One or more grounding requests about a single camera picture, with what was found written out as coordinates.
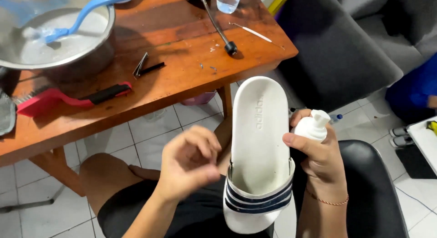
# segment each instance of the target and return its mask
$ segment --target black leather seat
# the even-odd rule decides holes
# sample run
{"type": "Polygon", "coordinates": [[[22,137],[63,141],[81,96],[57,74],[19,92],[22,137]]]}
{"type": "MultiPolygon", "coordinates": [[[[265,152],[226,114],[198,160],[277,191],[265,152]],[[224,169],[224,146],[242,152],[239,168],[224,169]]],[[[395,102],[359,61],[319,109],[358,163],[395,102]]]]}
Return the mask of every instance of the black leather seat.
{"type": "MultiPolygon", "coordinates": [[[[407,238],[407,226],[390,175],[376,149],[359,140],[340,141],[340,151],[346,171],[349,202],[347,233],[350,238],[407,238]]],[[[306,174],[296,158],[293,195],[296,215],[302,209],[306,174]]]]}

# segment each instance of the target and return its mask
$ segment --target metal pot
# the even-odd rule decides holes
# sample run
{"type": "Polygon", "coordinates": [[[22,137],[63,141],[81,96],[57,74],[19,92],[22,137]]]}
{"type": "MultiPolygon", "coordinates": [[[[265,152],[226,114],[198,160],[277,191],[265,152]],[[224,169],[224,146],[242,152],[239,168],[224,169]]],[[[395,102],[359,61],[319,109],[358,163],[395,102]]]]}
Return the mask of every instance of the metal pot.
{"type": "MultiPolygon", "coordinates": [[[[43,71],[47,74],[90,75],[103,70],[114,58],[115,9],[102,6],[95,9],[99,22],[88,22],[92,31],[77,34],[46,45],[41,39],[25,37],[27,28],[69,28],[77,14],[90,0],[0,0],[0,66],[43,71]]],[[[89,15],[86,20],[95,20],[89,15]]]]}

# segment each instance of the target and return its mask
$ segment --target hand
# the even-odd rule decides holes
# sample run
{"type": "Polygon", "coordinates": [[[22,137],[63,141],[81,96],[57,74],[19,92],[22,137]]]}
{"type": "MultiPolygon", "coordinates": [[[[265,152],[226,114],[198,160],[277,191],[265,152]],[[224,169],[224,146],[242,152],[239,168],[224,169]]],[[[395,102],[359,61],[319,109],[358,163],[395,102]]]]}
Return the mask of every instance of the hand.
{"type": "MultiPolygon", "coordinates": [[[[295,127],[302,118],[309,116],[311,116],[310,109],[295,112],[290,118],[290,126],[295,127]]],[[[326,129],[328,134],[322,143],[293,133],[284,134],[282,140],[287,146],[308,156],[301,166],[308,174],[311,188],[318,188],[323,192],[331,192],[331,190],[346,192],[346,176],[338,141],[330,124],[326,124],[326,129]]]]}
{"type": "Polygon", "coordinates": [[[163,149],[161,175],[155,192],[165,201],[179,201],[220,179],[216,166],[221,146],[216,135],[194,125],[163,149]]]}

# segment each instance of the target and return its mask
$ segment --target navy stripe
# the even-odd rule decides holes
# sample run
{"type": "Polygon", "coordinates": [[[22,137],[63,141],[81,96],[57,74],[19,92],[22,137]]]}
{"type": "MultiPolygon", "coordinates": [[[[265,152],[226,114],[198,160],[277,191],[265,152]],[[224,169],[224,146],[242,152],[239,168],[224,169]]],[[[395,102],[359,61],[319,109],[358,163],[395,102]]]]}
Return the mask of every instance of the navy stripe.
{"type": "Polygon", "coordinates": [[[254,210],[237,208],[237,207],[233,206],[231,203],[229,203],[227,199],[225,199],[225,204],[227,205],[227,207],[229,207],[229,209],[231,209],[235,212],[238,212],[238,213],[262,214],[262,213],[275,211],[279,208],[285,207],[288,203],[290,203],[291,199],[292,199],[292,197],[290,196],[290,198],[288,198],[288,200],[286,200],[284,202],[278,203],[278,204],[270,206],[270,207],[264,207],[264,208],[260,208],[260,209],[254,209],[254,210]]]}
{"type": "Polygon", "coordinates": [[[248,202],[248,203],[257,204],[257,203],[260,203],[260,202],[265,202],[265,201],[271,200],[271,199],[273,199],[273,198],[275,198],[277,196],[280,196],[283,192],[285,192],[288,189],[288,187],[290,187],[292,185],[292,183],[293,183],[293,178],[290,181],[290,183],[288,183],[281,191],[277,192],[274,195],[267,196],[267,197],[264,197],[264,198],[261,198],[261,199],[251,199],[251,198],[247,198],[247,197],[241,196],[241,195],[237,194],[237,192],[235,192],[231,188],[229,183],[227,184],[228,185],[227,189],[229,190],[229,193],[231,193],[234,196],[235,199],[240,200],[240,201],[244,201],[244,202],[248,202]]]}
{"type": "Polygon", "coordinates": [[[280,195],[280,196],[278,196],[270,201],[260,203],[260,204],[246,204],[246,203],[241,203],[241,202],[234,200],[232,196],[229,196],[229,192],[226,192],[226,196],[227,196],[227,199],[229,202],[231,202],[234,206],[236,206],[238,208],[244,208],[244,209],[259,209],[259,208],[273,206],[273,205],[285,200],[291,194],[292,194],[292,188],[290,188],[289,190],[285,191],[282,195],[280,195]]]}

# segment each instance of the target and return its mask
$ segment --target white slide sandal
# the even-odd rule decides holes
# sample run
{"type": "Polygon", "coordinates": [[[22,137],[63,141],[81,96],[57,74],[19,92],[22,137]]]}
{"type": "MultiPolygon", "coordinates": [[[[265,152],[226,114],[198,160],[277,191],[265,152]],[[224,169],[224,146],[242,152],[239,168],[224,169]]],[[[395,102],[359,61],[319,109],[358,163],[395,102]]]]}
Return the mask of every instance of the white slide sandal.
{"type": "Polygon", "coordinates": [[[223,192],[228,227],[239,234],[268,228],[288,206],[295,163],[282,141],[287,96],[268,77],[246,80],[235,95],[231,162],[223,192]]]}

